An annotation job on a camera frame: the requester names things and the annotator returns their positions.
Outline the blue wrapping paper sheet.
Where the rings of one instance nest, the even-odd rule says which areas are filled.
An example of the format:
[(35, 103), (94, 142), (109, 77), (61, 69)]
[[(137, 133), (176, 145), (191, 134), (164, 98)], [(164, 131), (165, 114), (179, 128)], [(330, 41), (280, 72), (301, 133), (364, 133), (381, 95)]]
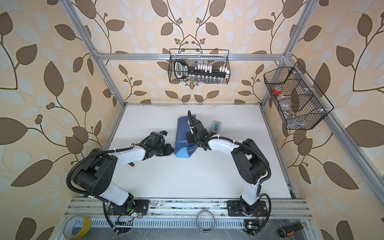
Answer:
[(198, 148), (196, 143), (190, 144), (187, 140), (187, 133), (191, 133), (188, 120), (188, 116), (178, 118), (174, 152), (177, 158), (190, 158)]

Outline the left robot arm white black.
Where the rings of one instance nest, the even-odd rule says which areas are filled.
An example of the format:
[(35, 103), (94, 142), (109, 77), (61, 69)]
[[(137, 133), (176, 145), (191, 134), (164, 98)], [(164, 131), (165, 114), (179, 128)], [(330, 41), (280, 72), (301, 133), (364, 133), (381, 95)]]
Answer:
[(93, 196), (117, 206), (128, 204), (133, 200), (133, 195), (113, 183), (115, 169), (153, 156), (170, 156), (174, 148), (166, 143), (167, 136), (166, 131), (151, 132), (141, 142), (128, 148), (92, 150), (69, 171), (66, 178), (67, 187), (75, 193)]

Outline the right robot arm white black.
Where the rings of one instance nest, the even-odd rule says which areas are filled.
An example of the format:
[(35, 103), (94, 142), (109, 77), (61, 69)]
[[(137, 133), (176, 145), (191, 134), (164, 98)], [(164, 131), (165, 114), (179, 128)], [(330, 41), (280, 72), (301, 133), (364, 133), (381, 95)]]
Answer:
[(189, 143), (196, 144), (205, 151), (217, 151), (233, 158), (238, 173), (245, 181), (240, 209), (246, 216), (254, 215), (261, 197), (264, 196), (261, 194), (262, 184), (272, 176), (270, 164), (259, 147), (251, 139), (235, 141), (215, 132), (209, 133), (190, 111), (188, 124), (190, 131), (186, 137)]

